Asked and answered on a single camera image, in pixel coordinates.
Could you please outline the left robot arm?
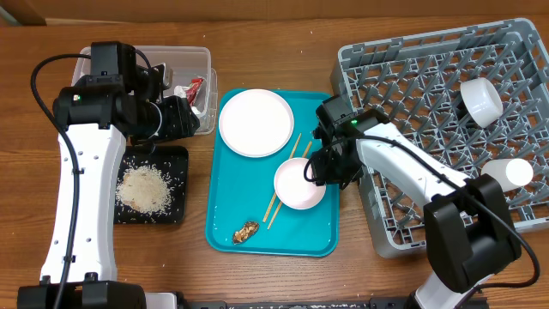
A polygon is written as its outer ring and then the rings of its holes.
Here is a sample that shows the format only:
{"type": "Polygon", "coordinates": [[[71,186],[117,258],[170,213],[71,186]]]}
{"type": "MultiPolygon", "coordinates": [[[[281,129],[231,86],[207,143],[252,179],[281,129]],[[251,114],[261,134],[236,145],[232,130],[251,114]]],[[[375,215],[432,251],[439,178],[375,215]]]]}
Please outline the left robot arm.
{"type": "Polygon", "coordinates": [[[113,249],[117,177],[128,138],[192,136],[189,104],[164,97],[172,78],[157,69],[83,76],[46,112],[59,131],[61,174],[50,248],[39,284],[21,287],[20,308],[185,308],[177,292],[147,293],[119,282],[113,249]]]}

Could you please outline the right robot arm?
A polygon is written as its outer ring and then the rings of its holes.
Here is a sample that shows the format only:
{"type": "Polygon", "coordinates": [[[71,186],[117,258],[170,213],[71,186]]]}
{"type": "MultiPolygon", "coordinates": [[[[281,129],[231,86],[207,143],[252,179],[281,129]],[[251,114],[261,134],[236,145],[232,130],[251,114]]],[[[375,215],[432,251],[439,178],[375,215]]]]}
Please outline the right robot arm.
{"type": "Polygon", "coordinates": [[[445,166],[376,110],[321,106],[316,114],[314,137],[323,146],[305,166],[308,181],[345,188],[370,167],[423,209],[432,273],[411,293],[407,308],[460,308],[526,249],[491,175],[471,179],[445,166]]]}

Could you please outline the small white cup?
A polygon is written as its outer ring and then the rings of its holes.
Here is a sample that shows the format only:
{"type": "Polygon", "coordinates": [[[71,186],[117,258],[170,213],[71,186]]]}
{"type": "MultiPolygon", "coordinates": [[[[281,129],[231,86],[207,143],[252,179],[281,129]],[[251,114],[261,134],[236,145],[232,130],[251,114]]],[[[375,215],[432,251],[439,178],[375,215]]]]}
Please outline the small white cup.
{"type": "Polygon", "coordinates": [[[520,158],[488,161],[481,168],[481,173],[494,178],[503,192],[528,185],[534,177],[534,170],[530,163],[520,158]]]}

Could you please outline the red snack wrapper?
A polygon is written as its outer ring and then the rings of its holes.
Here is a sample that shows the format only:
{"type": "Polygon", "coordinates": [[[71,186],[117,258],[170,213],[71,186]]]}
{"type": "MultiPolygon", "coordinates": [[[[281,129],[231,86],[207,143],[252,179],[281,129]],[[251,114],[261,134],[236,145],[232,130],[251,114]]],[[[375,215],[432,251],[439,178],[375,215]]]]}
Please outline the red snack wrapper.
{"type": "Polygon", "coordinates": [[[201,76],[194,78],[190,81],[190,85],[183,87],[185,98],[189,102],[190,106],[194,106],[196,99],[202,89],[202,85],[205,79],[201,76]]]}

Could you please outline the grey bowl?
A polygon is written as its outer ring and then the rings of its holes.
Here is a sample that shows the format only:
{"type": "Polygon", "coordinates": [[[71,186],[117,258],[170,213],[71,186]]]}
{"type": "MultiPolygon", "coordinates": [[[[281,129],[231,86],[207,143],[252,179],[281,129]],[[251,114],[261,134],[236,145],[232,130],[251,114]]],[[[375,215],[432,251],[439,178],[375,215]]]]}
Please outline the grey bowl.
{"type": "Polygon", "coordinates": [[[462,100],[468,114],[481,128],[487,127],[503,115],[503,103],[495,86],[479,77],[460,85],[462,100]]]}

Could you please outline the white napkin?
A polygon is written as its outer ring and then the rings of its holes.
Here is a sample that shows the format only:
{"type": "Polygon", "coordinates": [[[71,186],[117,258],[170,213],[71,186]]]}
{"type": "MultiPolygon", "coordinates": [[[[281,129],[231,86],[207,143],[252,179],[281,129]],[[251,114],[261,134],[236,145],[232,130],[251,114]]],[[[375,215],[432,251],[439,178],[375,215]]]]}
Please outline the white napkin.
{"type": "Polygon", "coordinates": [[[197,95],[200,92],[200,86],[194,85],[194,86],[180,86],[177,85],[173,93],[182,99],[186,99],[189,103],[191,111],[195,115],[199,115],[201,112],[198,110],[198,108],[195,106],[197,95]]]}

